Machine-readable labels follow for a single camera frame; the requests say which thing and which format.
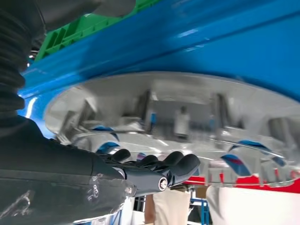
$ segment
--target green plastic crate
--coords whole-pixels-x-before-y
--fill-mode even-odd
[[[82,38],[135,15],[145,8],[152,7],[159,1],[161,0],[136,0],[136,5],[133,11],[123,18],[112,18],[95,14],[82,16],[74,22],[47,33],[35,61],[43,59]]]

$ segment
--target shiny aluminum surface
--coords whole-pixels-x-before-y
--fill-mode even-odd
[[[183,105],[189,126],[188,137],[182,139],[173,128],[175,115]],[[155,125],[152,129],[154,112]],[[254,174],[261,183],[286,186],[291,184],[291,172],[298,170],[300,162],[295,138],[300,131],[299,114],[298,102],[245,83],[209,75],[145,72],[72,87],[51,101],[44,119],[64,144],[85,140],[87,150],[96,152],[104,143],[115,142],[130,150],[133,160],[141,152],[164,158],[179,150],[197,155],[200,173],[207,183],[233,186],[237,176]],[[98,126],[113,132],[93,130]],[[228,155],[240,159],[246,173],[233,169],[225,159]]]

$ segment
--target blue wave-shaped insert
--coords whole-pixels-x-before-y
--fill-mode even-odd
[[[248,170],[248,168],[237,156],[226,154],[225,156],[222,156],[221,158],[225,161],[228,166],[231,167],[231,169],[239,176],[251,176],[251,173]]]
[[[268,152],[272,152],[271,149],[268,149],[266,146],[264,146],[264,145],[262,145],[262,144],[261,144],[259,142],[253,142],[253,141],[249,141],[249,140],[241,140],[241,141],[239,141],[238,143],[240,143],[240,144],[246,144],[246,145],[253,146],[253,147],[256,147],[256,148],[264,149],[264,150],[268,151]],[[237,147],[239,147],[239,146],[234,145],[234,146],[232,146],[232,148],[231,150],[235,149],[235,148],[237,148]],[[277,164],[278,164],[280,166],[285,166],[286,165],[286,163],[283,159],[277,157],[277,156],[272,157],[271,160],[273,160],[274,162],[275,162],[275,163],[277,163]]]
[[[101,145],[96,153],[98,154],[109,154],[109,149],[112,147],[119,147],[118,144],[115,142],[106,142],[103,145]]]
[[[97,130],[97,131],[114,131],[112,128],[110,128],[110,127],[105,127],[105,126],[98,126],[98,127],[96,127],[96,128],[94,128],[94,129],[93,129],[93,130]],[[111,133],[112,136],[114,136],[115,139],[117,139],[118,142],[120,141],[119,140],[119,137],[116,134],[116,133]]]

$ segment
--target red panel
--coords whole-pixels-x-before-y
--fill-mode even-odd
[[[192,176],[189,178],[188,181],[185,182],[185,184],[194,184],[194,185],[204,185],[204,178],[204,177],[197,177]],[[265,185],[263,187],[260,187],[259,185],[250,185],[250,186],[240,186],[239,184],[257,184],[259,183],[259,179],[255,176],[252,177],[246,177],[246,178],[238,178],[237,180],[236,188],[248,188],[248,189],[257,189],[257,190],[268,190],[268,191],[280,191],[280,192],[289,192],[289,193],[298,193],[300,194],[300,179],[295,180],[294,184],[288,186],[288,187],[269,187],[268,185]]]

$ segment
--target white shirt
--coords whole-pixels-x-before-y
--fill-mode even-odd
[[[188,135],[190,116],[176,111],[175,114],[174,133],[176,135]]]
[[[213,225],[298,225],[300,194],[209,187]]]
[[[190,199],[190,193],[170,189],[153,194],[155,208],[154,225],[186,225]]]

